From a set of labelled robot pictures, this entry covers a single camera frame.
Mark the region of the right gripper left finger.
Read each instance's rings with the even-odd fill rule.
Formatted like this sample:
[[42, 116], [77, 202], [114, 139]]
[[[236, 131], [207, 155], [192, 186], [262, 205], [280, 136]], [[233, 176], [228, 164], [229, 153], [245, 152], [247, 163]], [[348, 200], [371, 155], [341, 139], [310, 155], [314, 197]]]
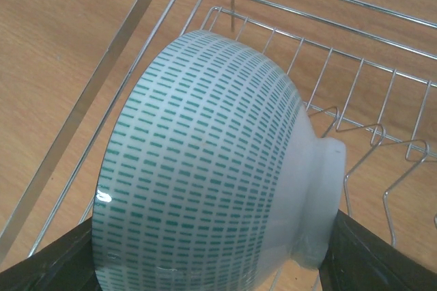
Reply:
[[91, 250], [91, 219], [1, 272], [1, 289], [99, 290]]

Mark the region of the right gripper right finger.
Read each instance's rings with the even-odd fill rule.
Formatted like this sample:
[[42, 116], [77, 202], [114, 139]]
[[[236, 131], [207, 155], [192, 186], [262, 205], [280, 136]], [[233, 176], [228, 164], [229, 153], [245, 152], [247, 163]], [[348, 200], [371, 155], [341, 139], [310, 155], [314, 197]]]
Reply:
[[435, 272], [342, 211], [337, 213], [319, 276], [323, 290], [436, 289]]

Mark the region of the teal patterned ceramic bowl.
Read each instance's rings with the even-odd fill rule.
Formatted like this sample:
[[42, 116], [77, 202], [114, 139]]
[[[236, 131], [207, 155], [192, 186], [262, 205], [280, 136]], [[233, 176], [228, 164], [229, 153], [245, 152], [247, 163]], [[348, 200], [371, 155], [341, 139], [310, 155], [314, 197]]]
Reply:
[[291, 79], [237, 41], [176, 38], [132, 89], [102, 161], [91, 241], [103, 290], [253, 290], [317, 269], [346, 146], [318, 137]]

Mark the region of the chrome wire dish rack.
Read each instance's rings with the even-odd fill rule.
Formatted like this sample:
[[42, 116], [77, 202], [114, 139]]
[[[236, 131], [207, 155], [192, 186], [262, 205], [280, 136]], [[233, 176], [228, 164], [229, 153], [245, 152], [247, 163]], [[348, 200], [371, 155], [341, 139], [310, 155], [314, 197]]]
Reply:
[[[120, 94], [122, 93], [123, 89], [127, 85], [127, 82], [131, 78], [134, 71], [137, 69], [137, 66], [139, 62], [143, 59], [143, 56], [145, 55], [146, 50], [149, 49], [150, 44], [153, 42], [154, 37], [158, 33], [158, 29], [160, 26], [164, 23], [164, 20], [166, 19], [168, 12], [171, 9], [171, 6], [176, 2], [177, 0], [170, 0], [169, 5], [165, 8], [165, 11], [160, 17], [160, 20], [156, 22], [153, 30], [151, 30], [149, 36], [147, 37], [147, 40], [144, 42], [143, 47], [139, 51], [137, 57], [131, 64], [131, 67], [129, 67], [129, 70], [126, 72], [124, 79], [119, 85], [119, 88], [117, 92], [115, 93], [113, 99], [111, 100], [110, 105], [108, 106], [107, 110], [105, 111], [104, 115], [102, 116], [102, 120], [100, 121], [98, 127], [96, 128], [95, 132], [89, 139], [89, 143], [87, 144], [86, 148], [84, 149], [83, 154], [81, 155], [80, 159], [78, 160], [76, 167], [74, 168], [72, 175], [69, 177], [69, 179], [65, 183], [65, 187], [61, 194], [59, 195], [56, 204], [54, 205], [51, 213], [47, 217], [46, 223], [44, 223], [44, 226], [42, 227], [40, 233], [38, 234], [38, 237], [36, 238], [34, 245], [32, 246], [28, 257], [31, 255], [36, 254], [37, 248], [40, 245], [40, 242], [44, 238], [44, 235], [49, 228], [52, 220], [54, 219], [55, 215], [57, 214], [57, 211], [59, 207], [61, 206], [62, 202], [64, 201], [64, 198], [66, 194], [68, 193], [71, 184], [76, 178], [76, 175], [79, 173], [82, 164], [85, 162], [87, 155], [92, 149], [92, 146], [94, 146], [95, 140], [97, 139], [100, 131], [102, 130], [104, 123], [106, 123], [106, 120], [112, 111], [113, 107], [115, 106], [115, 101], [119, 99]], [[198, 7], [201, 5], [203, 0], [198, 0], [196, 4], [193, 6], [193, 9], [187, 18], [187, 21], [182, 28], [180, 34], [182, 35], [184, 32], [188, 30], [190, 27], [191, 21], [193, 17], [197, 14]], [[275, 7], [278, 10], [283, 10], [284, 12], [290, 12], [291, 14], [296, 14], [299, 16], [304, 16], [308, 19], [317, 20], [319, 23], [324, 23], [325, 25], [330, 25], [332, 28], [338, 28], [345, 30], [345, 32], [353, 33], [356, 35], [359, 35], [362, 38], [368, 38], [372, 42], [381, 42], [386, 44], [387, 46], [391, 46], [396, 49], [391, 49], [387, 53], [392, 55], [393, 57], [399, 57], [401, 51], [406, 51], [409, 53], [413, 53], [416, 56], [427, 58], [426, 60], [432, 60], [432, 64], [428, 64], [427, 66], [423, 64], [422, 68], [435, 68], [436, 69], [436, 55], [433, 53], [426, 53], [422, 50], [419, 50], [418, 48], [414, 48], [411, 46], [407, 46], [405, 44], [400, 44], [398, 42], [392, 41], [390, 39], [381, 38], [379, 35], [376, 35], [374, 33], [367, 33], [366, 31], [352, 28], [351, 26], [341, 24], [340, 22], [333, 21], [333, 20], [326, 20], [320, 16], [310, 14], [308, 12], [303, 12], [302, 10], [295, 10], [294, 8], [290, 6], [280, 6], [279, 3], [275, 3], [272, 1], [267, 0], [247, 0], [252, 1], [253, 3], [260, 3], [260, 5], [268, 5], [269, 7]], [[338, 0], [338, 1], [344, 1], [348, 3], [353, 3], [354, 5], [361, 6], [363, 8], [367, 8], [368, 10], [377, 11], [381, 14], [391, 15], [395, 16], [398, 19], [402, 19], [404, 21], [409, 21], [410, 24], [416, 23], [419, 25], [426, 25], [427, 28], [435, 29], [436, 30], [436, 24], [431, 23], [426, 20], [421, 20], [414, 16], [408, 16], [401, 12], [392, 12], [389, 9], [386, 9], [384, 7], [380, 7], [371, 3], [362, 2], [359, 0]], [[133, 4], [131, 10], [129, 11], [129, 14], [127, 15], [126, 19], [130, 19], [130, 16], [132, 16], [131, 12], [135, 9], [135, 19], [134, 22], [125, 21], [120, 26], [120, 30], [117, 31], [117, 34], [114, 36], [113, 41], [111, 41], [107, 51], [102, 57], [102, 60], [106, 60], [107, 57], [110, 57], [110, 55], [113, 56], [113, 65], [107, 66], [104, 70], [105, 72], [110, 73], [111, 69], [114, 67], [115, 62], [118, 60], [119, 56], [122, 54], [123, 50], [125, 49], [128, 41], [132, 37], [132, 34], [135, 31], [136, 26], [139, 24], [139, 21], [143, 18], [144, 14], [147, 11], [147, 8], [145, 7], [145, 4], [141, 4], [144, 6], [144, 8], [139, 9], [140, 5], [137, 5], [137, 2], [139, 0], [136, 0]], [[302, 52], [302, 48], [304, 47], [304, 44], [307, 44], [307, 46], [312, 46], [314, 48], [317, 48], [319, 50], [317, 51], [326, 51], [326, 58], [324, 60], [324, 65], [322, 69], [320, 70], [320, 73], [318, 75], [317, 81], [314, 83], [314, 86], [312, 88], [311, 96], [308, 98], [308, 101], [304, 101], [304, 104], [306, 106], [306, 110], [310, 109], [312, 110], [311, 116], [318, 115], [325, 113], [326, 115], [329, 115], [332, 117], [333, 121], [331, 125], [329, 125], [329, 128], [327, 128], [322, 134], [322, 136], [326, 136], [328, 133], [330, 133], [332, 130], [335, 129], [336, 133], [343, 133], [343, 132], [352, 132], [353, 130], [366, 130], [367, 133], [369, 133], [369, 146], [368, 149], [366, 148], [366, 153], [360, 158], [360, 160], [357, 160], [353, 166], [347, 171], [345, 176], [345, 181], [343, 183], [343, 195], [345, 196], [345, 209], [348, 216], [350, 216], [353, 219], [358, 218], [371, 218], [373, 222], [376, 222], [376, 213], [373, 213], [372, 216], [367, 216], [367, 213], [364, 213], [363, 210], [359, 210], [358, 214], [355, 212], [352, 207], [352, 200], [350, 197], [349, 192], [349, 180], [352, 174], [359, 169], [360, 166], [365, 164], [365, 161], [373, 154], [376, 153], [377, 149], [380, 149], [384, 146], [386, 147], [393, 147], [393, 146], [405, 146], [405, 154], [403, 154], [403, 162], [411, 163], [411, 167], [406, 169], [396, 180], [394, 180], [390, 185], [387, 183], [387, 188], [384, 190], [382, 194], [382, 207], [380, 209], [383, 209], [384, 217], [387, 223], [387, 230], [390, 233], [390, 244], [393, 248], [397, 249], [402, 253], [403, 250], [406, 250], [406, 246], [401, 246], [399, 248], [399, 237], [402, 233], [397, 232], [396, 227], [397, 223], [395, 222], [394, 218], [400, 219], [401, 225], [406, 226], [407, 232], [410, 233], [407, 235], [407, 238], [405, 240], [410, 240], [411, 242], [414, 241], [418, 245], [421, 245], [422, 248], [425, 250], [428, 250], [427, 247], [432, 247], [432, 249], [436, 250], [436, 232], [430, 232], [430, 226], [426, 225], [428, 223], [424, 223], [423, 214], [421, 214], [421, 223], [419, 223], [419, 200], [418, 202], [405, 202], [402, 204], [403, 209], [406, 209], [402, 211], [402, 217], [399, 216], [400, 211], [394, 212], [395, 215], [393, 216], [393, 212], [390, 209], [390, 202], [389, 202], [389, 195], [393, 193], [396, 187], [399, 187], [403, 181], [411, 174], [413, 174], [413, 171], [418, 169], [421, 165], [426, 165], [426, 163], [431, 163], [435, 167], [430, 168], [432, 172], [436, 172], [436, 130], [432, 132], [429, 132], [426, 134], [426, 138], [417, 138], [417, 136], [425, 136], [420, 131], [421, 128], [421, 121], [423, 120], [423, 113], [425, 112], [427, 114], [426, 104], [431, 103], [436, 105], [436, 75], [434, 75], [433, 78], [425, 78], [423, 76], [419, 76], [418, 74], [411, 74], [409, 72], [404, 72], [402, 69], [399, 69], [400, 67], [395, 66], [387, 66], [386, 64], [382, 64], [381, 62], [377, 62], [373, 59], [368, 59], [365, 56], [361, 57], [360, 55], [356, 55], [356, 53], [353, 53], [357, 49], [355, 46], [352, 48], [352, 45], [361, 45], [361, 44], [353, 44], [351, 36], [348, 36], [349, 38], [347, 41], [350, 43], [348, 44], [350, 48], [348, 48], [347, 51], [343, 51], [342, 48], [335, 48], [335, 46], [328, 46], [325, 43], [320, 43], [318, 41], [313, 41], [310, 38], [303, 37], [299, 34], [290, 33], [286, 30], [277, 29], [278, 26], [270, 26], [269, 24], [264, 23], [264, 21], [260, 21], [259, 19], [253, 19], [254, 16], [250, 15], [241, 15], [240, 12], [236, 11], [235, 9], [235, 0], [231, 0], [231, 3], [229, 4], [228, 8], [224, 8], [223, 6], [212, 6], [208, 13], [205, 15], [205, 18], [201, 24], [201, 29], [204, 29], [205, 25], [209, 23], [209, 30], [214, 29], [214, 25], [216, 24], [216, 21], [219, 19], [220, 14], [226, 14], [230, 16], [230, 24], [231, 24], [231, 32], [234, 33], [235, 30], [235, 20], [239, 19], [241, 20], [241, 26], [238, 31], [238, 35], [236, 34], [236, 40], [239, 39], [241, 34], [244, 31], [245, 26], [247, 23], [250, 23], [252, 25], [256, 25], [257, 28], [262, 28], [265, 30], [270, 30], [271, 35], [269, 36], [269, 39], [266, 40], [265, 47], [263, 51], [266, 51], [269, 44], [271, 43], [271, 40], [273, 39], [275, 34], [281, 34], [283, 37], [289, 38], [289, 42], [293, 42], [294, 40], [298, 42], [298, 45], [296, 43], [295, 52], [293, 54], [293, 58], [290, 61], [290, 64], [288, 65], [286, 69], [286, 73], [290, 74], [290, 72], [293, 70], [294, 66], [296, 66], [296, 60], [298, 60], [300, 53]], [[329, 67], [329, 62], [332, 58], [335, 57], [342, 57], [344, 59], [344, 65], [339, 66], [336, 65], [336, 67], [339, 69], [338, 72], [341, 71], [348, 71], [350, 72], [349, 79], [342, 79], [341, 85], [346, 85], [346, 81], [350, 81], [350, 85], [348, 88], [348, 96], [345, 98], [344, 104], [339, 106], [324, 106], [320, 107], [315, 104], [313, 104], [313, 99], [317, 94], [318, 89], [320, 88], [320, 83], [327, 79], [323, 79], [326, 75], [326, 68]], [[381, 102], [380, 110], [378, 112], [378, 116], [374, 124], [368, 124], [364, 125], [361, 121], [356, 121], [354, 119], [350, 119], [348, 116], [345, 116], [345, 114], [348, 112], [348, 108], [350, 107], [350, 101], [351, 99], [358, 100], [358, 95], [360, 95], [360, 102], [357, 103], [357, 105], [361, 105], [361, 107], [365, 103], [365, 94], [363, 92], [356, 93], [355, 91], [364, 91], [364, 86], [359, 86], [358, 89], [356, 88], [358, 82], [363, 82], [363, 85], [367, 85], [369, 87], [368, 90], [370, 90], [370, 87], [373, 87], [372, 90], [376, 91], [382, 91], [384, 90], [384, 99]], [[401, 136], [409, 136], [409, 139], [402, 139], [399, 137], [396, 137], [396, 135], [391, 135], [388, 133], [388, 130], [384, 124], [381, 124], [384, 122], [384, 115], [386, 113], [387, 105], [389, 105], [389, 109], [396, 109], [399, 113], [401, 110], [404, 109], [405, 106], [400, 106], [401, 102], [401, 95], [400, 93], [396, 93], [394, 91], [401, 91], [405, 90], [405, 95], [408, 95], [405, 97], [405, 99], [408, 99], [410, 102], [408, 105], [412, 105], [412, 100], [417, 100], [417, 109], [418, 112], [416, 114], [416, 119], [414, 121], [414, 126], [408, 126], [412, 127], [411, 131], [403, 131], [403, 133], [408, 133], [411, 135], [401, 135]]]

